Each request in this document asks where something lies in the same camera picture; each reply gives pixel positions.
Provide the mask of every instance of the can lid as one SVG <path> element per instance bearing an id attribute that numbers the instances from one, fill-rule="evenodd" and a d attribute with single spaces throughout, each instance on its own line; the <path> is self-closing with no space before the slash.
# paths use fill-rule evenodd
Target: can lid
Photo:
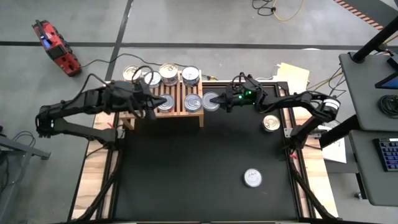
<path id="1" fill-rule="evenodd" d="M 151 74 L 151 73 L 147 74 L 147 75 L 144 77 L 144 81 L 145 81 L 146 84 L 148 84 L 148 85 L 156 85 L 156 84 L 158 84 L 158 83 L 160 82 L 160 80 L 162 79 L 162 77 L 160 77 L 160 73 L 159 73 L 159 72 L 154 72 L 154 77 L 153 77 L 151 83 L 149 83 L 151 77 L 152 77 L 152 74 Z"/>
<path id="2" fill-rule="evenodd" d="M 275 131 L 280 127 L 279 119 L 274 115 L 267 115 L 263 120 L 262 123 L 264 127 L 270 131 Z"/>
<path id="3" fill-rule="evenodd" d="M 141 75 L 144 77 L 148 73 L 150 73 L 150 68 L 144 67 L 144 68 L 140 69 L 140 72 L 141 72 Z"/>
<path id="4" fill-rule="evenodd" d="M 173 78 L 177 75 L 178 68 L 173 63 L 165 63 L 159 68 L 159 73 L 164 78 Z"/>
<path id="5" fill-rule="evenodd" d="M 182 77 L 186 80 L 195 80 L 199 77 L 199 69 L 193 66 L 185 67 L 182 70 Z"/>
<path id="6" fill-rule="evenodd" d="M 169 110 L 174 107 L 174 98 L 172 97 L 172 95 L 163 94 L 160 95 L 160 97 L 166 98 L 167 100 L 164 104 L 158 106 L 160 110 Z"/>
<path id="7" fill-rule="evenodd" d="M 127 66 L 127 67 L 123 70 L 123 78 L 124 78 L 125 80 L 129 80 L 129 81 L 131 81 L 131 80 L 136 80 L 137 78 L 139 78 L 139 77 L 141 76 L 141 71 L 138 71 L 138 72 L 136 73 L 136 75 L 133 77 L 134 72 L 136 72 L 137 68 L 138 68 L 138 67 L 135 66 L 135 65 L 129 65 L 129 66 Z"/>
<path id="8" fill-rule="evenodd" d="M 197 94 L 189 94 L 185 97 L 184 105 L 188 110 L 199 110 L 201 108 L 201 98 Z"/>
<path id="9" fill-rule="evenodd" d="M 262 182 L 262 176 L 257 169 L 250 168 L 243 175 L 244 183 L 248 187 L 258 187 Z"/>
<path id="10" fill-rule="evenodd" d="M 216 111 L 220 107 L 220 104 L 210 102 L 210 100 L 217 96 L 218 96 L 218 94 L 215 92 L 205 93 L 203 95 L 203 99 L 201 102 L 203 105 L 203 108 L 207 111 Z"/>

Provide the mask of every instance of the red power tool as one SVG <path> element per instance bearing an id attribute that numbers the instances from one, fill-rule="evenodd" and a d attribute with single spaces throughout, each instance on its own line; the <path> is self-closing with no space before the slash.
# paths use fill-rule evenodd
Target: red power tool
<path id="1" fill-rule="evenodd" d="M 32 25 L 42 43 L 45 52 L 65 72 L 72 77 L 81 72 L 81 65 L 73 54 L 68 42 L 48 21 L 38 21 Z"/>

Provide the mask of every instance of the computer monitor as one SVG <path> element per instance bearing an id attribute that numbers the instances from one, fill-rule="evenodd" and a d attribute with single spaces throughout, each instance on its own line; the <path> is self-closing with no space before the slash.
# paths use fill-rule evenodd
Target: computer monitor
<path id="1" fill-rule="evenodd" d="M 398 72 L 389 75 L 387 78 L 379 81 L 374 85 L 376 88 L 398 90 Z"/>

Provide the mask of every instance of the blue keyboard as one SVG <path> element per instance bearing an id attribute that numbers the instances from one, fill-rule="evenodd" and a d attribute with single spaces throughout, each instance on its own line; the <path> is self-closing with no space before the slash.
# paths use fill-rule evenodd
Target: blue keyboard
<path id="1" fill-rule="evenodd" d="M 374 139 L 377 153 L 386 172 L 398 171 L 398 138 Z"/>

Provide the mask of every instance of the wooden crate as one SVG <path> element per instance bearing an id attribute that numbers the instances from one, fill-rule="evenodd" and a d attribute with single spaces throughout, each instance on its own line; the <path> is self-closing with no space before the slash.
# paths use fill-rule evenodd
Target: wooden crate
<path id="1" fill-rule="evenodd" d="M 203 97 L 203 87 L 201 80 L 201 70 L 199 70 L 199 83 L 195 87 L 187 87 L 184 85 L 181 77 L 181 71 L 178 71 L 178 83 L 175 86 L 165 86 L 162 83 L 159 87 L 151 89 L 151 92 L 160 96 L 163 94 L 170 94 L 174 98 L 174 110 L 168 113 L 162 113 L 157 108 L 155 109 L 155 115 L 157 118 L 175 118 L 175 117 L 187 117 L 187 116 L 197 116 L 199 118 L 199 127 L 203 127 L 203 108 L 200 111 L 191 113 L 186 111 L 184 107 L 184 100 L 188 94 L 194 93 Z M 133 130 L 135 123 L 135 116 L 127 111 L 119 113 L 119 119 L 122 120 L 123 125 L 126 128 Z"/>

